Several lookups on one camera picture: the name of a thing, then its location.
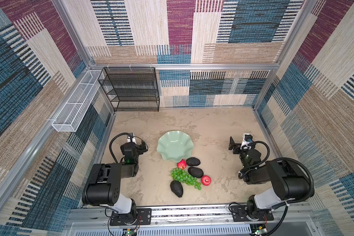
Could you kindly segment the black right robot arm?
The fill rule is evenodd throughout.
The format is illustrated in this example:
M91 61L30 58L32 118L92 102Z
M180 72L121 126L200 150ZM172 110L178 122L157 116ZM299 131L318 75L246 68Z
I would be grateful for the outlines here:
M239 155L242 163L240 180L247 185L271 183L271 188L250 196L246 203L229 204L235 222L272 221L273 210L304 202L314 195L313 177L302 163L287 157L269 160L269 146L263 141L254 141L252 135L246 133L242 143L231 138L229 150Z

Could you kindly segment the green fake grape bunch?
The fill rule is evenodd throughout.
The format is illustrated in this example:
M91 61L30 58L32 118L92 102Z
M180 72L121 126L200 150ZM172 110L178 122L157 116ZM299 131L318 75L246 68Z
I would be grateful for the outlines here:
M197 190L202 189L201 183L198 181L198 179L196 177L193 177L183 169L173 169L170 173L170 176L173 178L174 181L184 183L188 186L193 186Z

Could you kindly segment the red fake pomegranate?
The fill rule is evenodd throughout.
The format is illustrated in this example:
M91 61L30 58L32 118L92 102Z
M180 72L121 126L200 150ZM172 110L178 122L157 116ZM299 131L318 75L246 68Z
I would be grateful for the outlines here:
M204 186L209 186L211 184L211 178L207 175L202 176L201 183Z
M177 164L177 167L178 167L179 169L184 170L184 169L187 167L186 161L185 161L185 160L181 160L181 161Z

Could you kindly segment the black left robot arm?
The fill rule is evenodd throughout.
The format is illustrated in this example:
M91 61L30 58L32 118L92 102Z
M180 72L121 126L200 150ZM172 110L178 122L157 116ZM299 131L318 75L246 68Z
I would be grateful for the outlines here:
M123 162L94 164L82 193L85 205L104 207L110 210L110 226L136 225L141 222L133 199L121 194L121 181L133 178L139 171L139 156L148 151L144 141L141 144L128 142L121 145Z

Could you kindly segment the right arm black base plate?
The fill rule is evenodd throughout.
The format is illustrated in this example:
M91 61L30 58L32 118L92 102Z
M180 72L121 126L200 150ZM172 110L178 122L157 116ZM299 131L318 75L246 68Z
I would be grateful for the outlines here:
M271 210L255 208L248 210L245 205L230 205L229 211L232 214L234 222L251 222L251 221L272 221L274 220Z

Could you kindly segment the dark fake avocado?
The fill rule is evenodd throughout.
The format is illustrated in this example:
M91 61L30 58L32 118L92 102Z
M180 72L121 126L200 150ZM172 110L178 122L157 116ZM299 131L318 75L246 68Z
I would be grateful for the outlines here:
M186 160L186 164L187 166L195 167L199 166L201 164L201 161L198 158L190 157Z
M204 171L197 167L189 167L188 172L191 176L201 179L204 176Z
M172 181L170 189L177 197L181 198L183 196L183 186L179 181Z

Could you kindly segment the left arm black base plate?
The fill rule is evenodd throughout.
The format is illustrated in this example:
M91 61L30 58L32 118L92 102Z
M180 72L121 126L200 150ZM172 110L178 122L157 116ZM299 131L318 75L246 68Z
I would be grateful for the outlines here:
M151 223L151 208L137 208L131 210L127 214L119 214L114 211L111 214L110 226L136 226L150 225Z

